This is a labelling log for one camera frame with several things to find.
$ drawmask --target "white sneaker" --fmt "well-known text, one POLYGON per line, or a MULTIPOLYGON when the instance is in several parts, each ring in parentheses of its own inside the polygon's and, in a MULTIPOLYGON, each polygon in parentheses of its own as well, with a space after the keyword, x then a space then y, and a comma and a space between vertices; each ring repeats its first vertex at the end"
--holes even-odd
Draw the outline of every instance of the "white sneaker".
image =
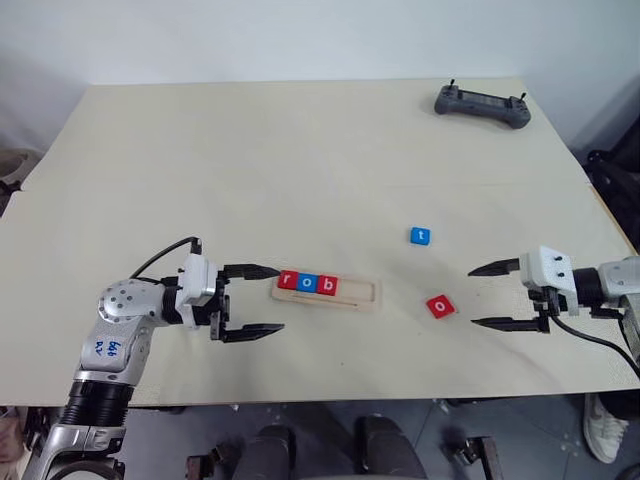
POLYGON ((597 393, 587 393, 584 397, 582 427, 587 445, 598 460, 613 463, 629 422, 611 415, 597 393))

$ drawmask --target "gray floor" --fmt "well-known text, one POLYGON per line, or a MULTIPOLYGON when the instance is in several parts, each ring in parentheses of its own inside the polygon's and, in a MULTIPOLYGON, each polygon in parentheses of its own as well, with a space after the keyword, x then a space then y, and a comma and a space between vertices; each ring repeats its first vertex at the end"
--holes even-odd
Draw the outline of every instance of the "gray floor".
MULTIPOLYGON (((296 435, 294 478, 349 474, 354 421, 379 413, 404 430, 431 480, 454 478, 440 451, 442 432, 451 426, 467 436, 494 437, 505 480, 613 480, 640 463, 640 424, 629 428, 616 462, 601 464, 583 444, 582 399, 527 397, 448 409, 431 400, 394 400, 190 407, 179 415, 132 410, 119 459, 127 465, 127 480, 182 479, 187 456, 205 454, 222 441, 243 443, 262 426, 281 423, 296 435)), ((466 474, 484 479, 479 464, 466 474)))

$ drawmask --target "black cable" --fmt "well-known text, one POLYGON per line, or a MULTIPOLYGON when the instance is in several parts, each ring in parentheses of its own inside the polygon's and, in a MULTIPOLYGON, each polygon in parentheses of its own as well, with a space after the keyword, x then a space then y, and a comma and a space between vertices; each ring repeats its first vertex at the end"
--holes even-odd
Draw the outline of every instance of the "black cable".
POLYGON ((160 280, 156 280, 155 278, 149 278, 149 277, 136 277, 136 280, 141 280, 143 282, 153 283, 154 285, 158 285, 158 284, 162 283, 160 280))
POLYGON ((183 238, 179 242, 174 243, 173 245, 168 246, 161 252, 156 253, 153 257, 143 263, 140 268, 138 268, 135 272, 131 274, 129 278, 137 278, 142 272, 144 272, 149 265, 156 262, 158 259, 164 257, 167 253, 174 251, 176 248, 181 247, 182 245, 186 245, 187 243, 191 244, 191 253, 202 253, 202 246, 200 244, 200 239, 198 237, 187 237, 183 238))
POLYGON ((633 370, 633 373, 635 373, 638 376, 638 380, 640 380, 640 367, 638 367, 638 365, 636 365, 636 362, 634 362, 633 359, 629 355, 627 355, 625 351, 622 350, 618 345, 607 340, 603 340, 602 338, 592 337, 591 335, 587 335, 586 333, 574 330, 566 323, 561 322, 556 315, 551 315, 551 320, 553 320, 556 325, 558 325, 561 329, 563 329, 567 333, 570 333, 571 335, 575 335, 576 337, 588 342, 597 343, 598 345, 603 345, 605 347, 609 347, 612 350, 615 350, 618 355, 624 358, 624 361, 629 364, 629 366, 633 370))

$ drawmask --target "remote controller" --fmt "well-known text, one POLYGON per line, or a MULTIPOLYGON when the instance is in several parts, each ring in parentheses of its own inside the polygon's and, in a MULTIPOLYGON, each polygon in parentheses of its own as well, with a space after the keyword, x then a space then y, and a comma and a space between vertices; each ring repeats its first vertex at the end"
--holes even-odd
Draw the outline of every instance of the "remote controller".
POLYGON ((511 128, 522 128, 531 120, 531 113, 524 102, 526 93, 523 93, 520 98, 495 97, 460 90, 454 82, 455 79, 451 80, 449 85, 445 85, 440 90, 435 105, 436 113, 460 112, 491 117, 502 120, 511 128))

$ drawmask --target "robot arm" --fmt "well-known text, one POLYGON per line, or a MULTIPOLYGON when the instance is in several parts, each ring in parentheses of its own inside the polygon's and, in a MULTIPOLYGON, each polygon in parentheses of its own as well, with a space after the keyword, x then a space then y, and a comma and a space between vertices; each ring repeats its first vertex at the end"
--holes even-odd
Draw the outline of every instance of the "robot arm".
POLYGON ((40 455, 32 456, 25 480, 58 480, 74 472, 83 472, 87 479, 123 477, 124 465, 107 456, 122 445, 127 406, 156 328, 209 325, 211 339, 222 342, 256 340, 283 328, 255 324, 228 331, 229 296, 224 289, 230 279, 259 280, 280 272, 254 264, 227 265, 218 271, 200 251, 198 239, 182 240, 100 294, 98 318, 82 346, 67 405, 40 455), (186 243, 191 243, 191 253, 178 276, 140 277, 153 261, 186 243))
POLYGON ((479 267, 470 276, 508 275, 520 270, 520 279, 529 292, 538 316, 532 320, 490 317, 474 323, 501 331, 549 333, 549 319, 580 338, 613 348, 622 355, 640 378, 640 257, 628 257, 595 268, 573 270, 569 257, 540 247, 519 258, 498 260, 479 267), (583 334, 563 324, 561 312, 579 314, 579 307, 590 309, 593 318, 620 321, 632 358, 615 344, 583 334))

